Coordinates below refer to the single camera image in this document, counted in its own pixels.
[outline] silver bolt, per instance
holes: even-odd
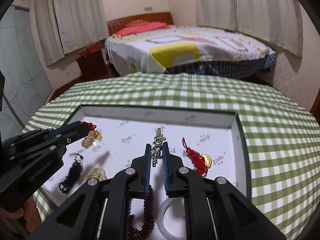
[[[136,172],[136,170],[134,168],[127,168],[125,170],[125,173],[128,174],[128,175],[132,175]]]
[[[182,174],[187,174],[189,172],[189,169],[187,167],[181,167],[179,168],[179,172]]]
[[[227,180],[225,177],[217,177],[217,182],[221,185],[226,184]]]
[[[96,185],[97,183],[98,183],[98,180],[97,180],[96,178],[91,178],[91,179],[88,180],[88,184],[89,184],[90,186],[94,186],[94,185]]]

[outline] red braided cord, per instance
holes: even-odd
[[[92,124],[92,122],[90,122],[90,123],[88,123],[88,122],[81,122],[81,123],[86,123],[86,124],[89,126],[90,131],[94,131],[94,130],[97,128],[97,126],[96,126],[95,124]]]
[[[200,156],[198,152],[195,150],[192,150],[190,147],[187,146],[186,141],[184,138],[182,138],[182,145],[186,149],[186,153],[189,155],[189,157],[192,160],[192,163],[196,167],[196,172],[201,176],[205,177],[207,175],[207,167],[205,166],[204,158]]]

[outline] tablecloth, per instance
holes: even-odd
[[[129,74],[74,85],[39,109],[24,131],[58,128],[81,104],[238,112],[249,153],[253,204],[288,239],[298,236],[318,204],[319,125],[272,87],[185,73]],[[52,210],[39,191],[35,198],[44,220]]]

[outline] white box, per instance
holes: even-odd
[[[50,178],[43,188],[57,204],[63,203],[85,181],[95,167],[102,167],[108,179],[131,165],[132,159],[144,155],[146,144],[152,144],[156,129],[160,127],[167,138],[169,151],[182,158],[184,166],[194,168],[182,145],[184,137],[188,147],[208,154],[212,167],[206,178],[214,180],[223,176],[248,199],[251,199],[251,174],[247,147],[239,117],[233,112],[160,108],[141,106],[81,106],[66,123],[92,122],[102,133],[103,140],[84,149],[81,141],[67,146],[64,166]],[[81,178],[67,195],[60,192],[58,184],[68,175],[74,162],[73,152],[84,157]],[[154,218],[161,203],[167,198],[164,190],[162,160],[151,168],[150,185],[153,187]],[[136,215],[134,226],[143,222],[143,200],[132,200],[131,213]],[[164,216],[164,223],[172,234],[185,236],[183,201],[175,201]],[[150,239],[164,239],[157,226]]]

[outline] bed headboard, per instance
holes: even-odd
[[[147,20],[148,22],[163,22],[167,25],[173,24],[170,12],[146,13],[140,15],[129,16],[107,22],[109,35],[123,29],[125,25],[132,20]]]

